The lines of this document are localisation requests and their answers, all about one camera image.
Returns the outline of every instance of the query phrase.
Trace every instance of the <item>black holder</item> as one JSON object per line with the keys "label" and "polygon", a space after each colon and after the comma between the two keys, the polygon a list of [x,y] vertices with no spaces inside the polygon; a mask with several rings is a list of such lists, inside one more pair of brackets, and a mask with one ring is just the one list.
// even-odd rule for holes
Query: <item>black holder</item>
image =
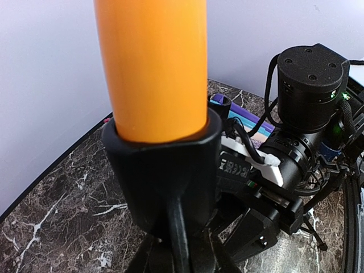
{"label": "black holder", "polygon": [[201,233],[216,204],[221,120],[212,110],[208,114],[200,132],[171,143],[125,141],[113,119],[102,132],[134,222],[171,244],[180,272],[189,271],[187,237]]}

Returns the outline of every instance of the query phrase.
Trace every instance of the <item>white vein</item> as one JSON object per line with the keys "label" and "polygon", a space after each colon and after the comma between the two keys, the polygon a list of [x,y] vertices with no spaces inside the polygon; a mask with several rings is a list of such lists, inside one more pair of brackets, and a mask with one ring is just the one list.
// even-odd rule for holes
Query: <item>white vein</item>
{"label": "white vein", "polygon": [[104,211],[104,212],[100,212],[100,213],[96,213],[93,216],[99,216],[99,215],[103,215],[109,212],[112,212],[114,209],[126,209],[127,208],[127,204],[116,204],[116,205],[103,205],[103,206],[99,206],[99,207],[108,207],[110,206],[111,208],[109,208],[108,210]]}
{"label": "white vein", "polygon": [[86,251],[92,251],[92,250],[94,249],[94,246],[93,246],[93,245],[94,245],[94,243],[95,243],[95,242],[92,242],[88,249],[86,249],[86,250],[84,250],[84,251],[81,251],[81,252],[77,255],[77,257],[76,257],[76,259],[75,259],[75,260],[78,260],[80,257],[81,257],[81,259],[82,259],[82,260],[84,260],[84,253],[85,253]]}
{"label": "white vein", "polygon": [[247,273],[248,272],[247,266],[248,266],[248,260],[245,260],[244,273]]}
{"label": "white vein", "polygon": [[236,100],[241,95],[243,95],[243,90],[240,90],[239,93],[231,101]]}
{"label": "white vein", "polygon": [[107,203],[107,202],[106,202],[106,200],[99,201],[99,200],[97,200],[95,197],[93,197],[92,195],[89,195],[89,197],[90,197],[91,199],[95,200],[96,202],[98,202],[99,204],[100,204],[100,203],[103,203],[103,202]]}
{"label": "white vein", "polygon": [[241,106],[240,107],[243,107],[244,106],[243,90],[240,90],[239,94],[240,94],[240,98],[241,98]]}
{"label": "white vein", "polygon": [[260,263],[260,267],[263,268],[264,258],[262,257],[262,262]]}
{"label": "white vein", "polygon": [[9,236],[7,236],[7,235],[5,234],[5,232],[4,232],[4,231],[1,231],[1,232],[2,232],[2,234],[4,235],[4,237],[5,237],[5,238],[6,238],[9,242],[13,243],[13,246],[14,246],[15,250],[18,252],[20,248],[19,248],[18,244],[16,243],[15,237],[13,237],[13,239],[10,239],[10,237],[9,237]]}
{"label": "white vein", "polygon": [[88,176],[88,173],[85,173],[84,175],[83,175],[83,177],[81,177],[79,180],[82,180],[82,182],[81,183],[78,183],[77,181],[76,181],[76,184],[77,184],[77,187],[80,189],[80,190],[83,190],[84,189],[84,185],[85,185],[85,181],[86,181],[86,179],[87,179],[87,176]]}
{"label": "white vein", "polygon": [[127,235],[125,236],[126,249],[125,249],[125,252],[124,252],[123,260],[125,260],[126,253],[127,253],[128,249],[129,249],[128,241],[129,241],[129,234],[130,234],[130,231],[131,231],[131,228],[129,228],[129,230],[128,230],[128,232],[127,232]]}
{"label": "white vein", "polygon": [[302,237],[306,238],[306,239],[310,239],[311,238],[311,234],[307,233],[306,231],[303,231],[301,229],[299,229],[296,233],[293,233],[293,235],[301,235]]}
{"label": "white vein", "polygon": [[104,182],[102,182],[102,185],[104,186],[104,190],[105,190],[105,192],[106,192],[106,196],[108,196],[108,194],[107,194],[107,190],[106,190],[106,187],[105,187],[105,183],[104,183]]}
{"label": "white vein", "polygon": [[74,150],[73,150],[72,152],[70,152],[70,153],[68,154],[68,157],[69,157],[69,158],[71,158],[74,152],[75,152]]}
{"label": "white vein", "polygon": [[43,219],[38,224],[26,224],[28,226],[33,226],[33,238],[29,241],[27,247],[23,250],[23,252],[20,255],[20,260],[18,262],[18,268],[16,269],[16,273],[19,272],[20,267],[23,263],[24,255],[27,252],[27,250],[30,248],[30,246],[34,242],[39,242],[39,237],[36,236],[38,230],[42,227],[43,222],[48,218],[48,216],[51,214],[51,212],[54,210],[54,208],[58,205],[58,203],[63,199],[65,193],[61,196],[61,198],[58,199],[58,201],[51,207],[51,209],[47,212],[47,214],[43,217]]}
{"label": "white vein", "polygon": [[108,253],[101,253],[101,256],[97,259],[100,262],[100,268],[111,267],[111,256]]}
{"label": "white vein", "polygon": [[[316,230],[316,223],[320,221],[319,218],[316,218],[313,214],[313,208],[308,211],[308,213],[311,215],[313,219],[313,228]],[[315,244],[315,250],[316,250],[316,264],[317,264],[317,272],[320,272],[320,257],[319,257],[319,247],[317,246],[316,238],[313,236],[312,242]]]}

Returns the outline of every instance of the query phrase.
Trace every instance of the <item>black wire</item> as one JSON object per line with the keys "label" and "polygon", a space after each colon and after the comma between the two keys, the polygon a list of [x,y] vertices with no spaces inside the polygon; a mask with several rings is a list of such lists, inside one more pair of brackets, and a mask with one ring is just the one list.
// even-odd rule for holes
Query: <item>black wire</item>
{"label": "black wire", "polygon": [[235,119],[236,121],[239,121],[241,126],[244,127],[244,123],[241,121],[240,117],[233,117],[232,119]]}
{"label": "black wire", "polygon": [[[274,106],[277,105],[277,102],[278,102],[278,98],[276,98],[272,104],[269,106],[269,109],[268,109],[268,112],[272,112]],[[256,125],[254,126],[253,129],[251,129],[251,131],[248,132],[248,136],[249,137],[252,137],[253,135],[255,135],[259,128],[261,127],[261,125],[263,124],[263,122],[266,120],[267,118],[267,112],[265,111],[264,114],[260,117],[259,121],[256,123]]]}
{"label": "black wire", "polygon": [[266,82],[266,91],[264,93],[264,110],[266,112],[267,118],[268,120],[277,128],[281,128],[282,124],[277,123],[272,115],[271,112],[269,111],[269,95],[271,93],[271,85],[272,85],[272,77],[273,77],[273,72],[274,69],[277,65],[277,61],[278,61],[278,55],[275,55],[273,57],[273,59],[271,60],[271,62],[269,63],[269,68],[268,68],[268,74],[267,74],[267,82]]}
{"label": "black wire", "polygon": [[295,189],[295,193],[299,196],[312,196],[317,194],[323,187],[324,187],[324,178],[322,177],[322,182],[323,185],[321,185],[321,181],[317,178],[317,176],[315,175],[314,172],[311,173],[311,176],[313,176],[313,178],[315,178],[316,183],[313,182],[309,182],[308,184],[314,184],[314,185],[318,185],[318,187],[314,187],[312,189]]}
{"label": "black wire", "polygon": [[251,139],[248,136],[248,133],[245,131],[244,127],[237,122],[233,125],[233,127],[238,132],[239,136],[241,137],[241,140],[244,143],[251,158],[259,164],[264,164],[264,157],[262,157],[258,154]]}
{"label": "black wire", "polygon": [[189,270],[189,250],[181,201],[172,198],[167,206],[169,234],[171,236],[173,259],[178,273]]}
{"label": "black wire", "polygon": [[320,172],[320,175],[322,177],[322,186],[325,185],[325,175],[321,168],[318,168],[318,171]]}
{"label": "black wire", "polygon": [[344,116],[344,131],[347,133],[347,135],[353,135],[355,134],[355,124],[353,121],[353,115],[351,112],[351,106],[348,103],[347,100],[341,100],[340,101],[340,108],[342,111],[342,115]]}
{"label": "black wire", "polygon": [[364,61],[352,60],[350,61],[351,65],[364,65]]}

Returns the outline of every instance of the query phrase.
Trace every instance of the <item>black cable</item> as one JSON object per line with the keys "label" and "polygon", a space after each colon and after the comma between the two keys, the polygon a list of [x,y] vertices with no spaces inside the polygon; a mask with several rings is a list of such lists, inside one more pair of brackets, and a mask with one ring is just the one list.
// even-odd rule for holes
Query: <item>black cable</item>
{"label": "black cable", "polygon": [[311,176],[313,176],[313,178],[315,178],[315,180],[316,180],[315,184],[318,184],[318,187],[314,187],[312,189],[295,189],[295,194],[297,194],[298,196],[312,196],[312,195],[317,194],[321,190],[321,188],[322,188],[321,183],[318,180],[318,178],[316,177],[316,175],[314,175],[314,173],[312,173]]}
{"label": "black cable", "polygon": [[240,117],[233,117],[232,119],[235,119],[236,121],[240,122],[240,125],[242,125],[244,127],[244,123],[242,122]]}
{"label": "black cable", "polygon": [[364,65],[364,61],[352,60],[350,61],[351,65]]}
{"label": "black cable", "polygon": [[235,122],[233,127],[238,132],[239,136],[241,137],[241,140],[244,143],[251,158],[259,164],[264,164],[264,157],[262,157],[258,154],[250,137],[248,136],[248,133],[245,131],[243,125],[240,125],[238,122]]}
{"label": "black cable", "polygon": [[190,273],[189,250],[183,211],[179,198],[171,198],[167,206],[169,234],[177,273]]}
{"label": "black cable", "polygon": [[321,168],[318,168],[318,171],[320,172],[320,175],[322,177],[322,186],[325,184],[325,175]]}
{"label": "black cable", "polygon": [[281,123],[277,123],[272,115],[271,112],[269,111],[269,95],[271,93],[271,85],[272,85],[272,77],[273,77],[273,72],[274,69],[277,65],[277,61],[278,61],[278,57],[279,54],[275,55],[273,57],[273,59],[271,60],[271,62],[269,63],[269,68],[268,68],[268,74],[267,74],[267,82],[266,82],[266,91],[264,93],[264,110],[266,112],[267,118],[268,120],[277,128],[281,128],[282,124]]}
{"label": "black cable", "polygon": [[323,187],[317,195],[311,200],[309,200],[303,207],[303,213],[306,214],[310,209],[312,209],[316,204],[324,200],[331,194],[335,189],[337,189],[342,182],[345,180],[345,175],[347,174],[346,169],[341,169],[338,176],[330,181],[325,187]]}
{"label": "black cable", "polygon": [[[278,102],[278,98],[276,98],[272,104],[269,106],[268,108],[268,112],[272,112],[273,108],[277,105]],[[264,114],[260,117],[259,121],[256,123],[256,125],[254,126],[253,129],[251,129],[251,131],[248,132],[248,136],[252,137],[253,135],[255,135],[259,128],[261,127],[261,125],[263,124],[263,122],[266,120],[267,118],[267,112],[265,111]]]}
{"label": "black cable", "polygon": [[342,110],[342,115],[344,116],[344,131],[348,134],[348,136],[355,134],[355,124],[353,121],[350,104],[347,100],[341,100],[340,108]]}

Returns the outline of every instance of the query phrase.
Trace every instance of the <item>green light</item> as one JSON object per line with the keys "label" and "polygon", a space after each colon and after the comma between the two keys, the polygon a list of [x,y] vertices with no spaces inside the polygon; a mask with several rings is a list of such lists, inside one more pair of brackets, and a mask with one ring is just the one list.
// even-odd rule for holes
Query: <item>green light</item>
{"label": "green light", "polygon": [[346,99],[347,101],[350,100],[350,96],[346,93],[343,93],[342,96],[344,97],[344,99]]}
{"label": "green light", "polygon": [[250,187],[250,188],[255,188],[257,186],[256,183],[254,183],[253,181],[249,180],[247,185]]}
{"label": "green light", "polygon": [[334,135],[341,135],[342,130],[341,130],[341,128],[340,128],[340,126],[339,126],[339,124],[336,124],[336,125],[334,126],[334,128],[333,128],[333,133],[334,133]]}

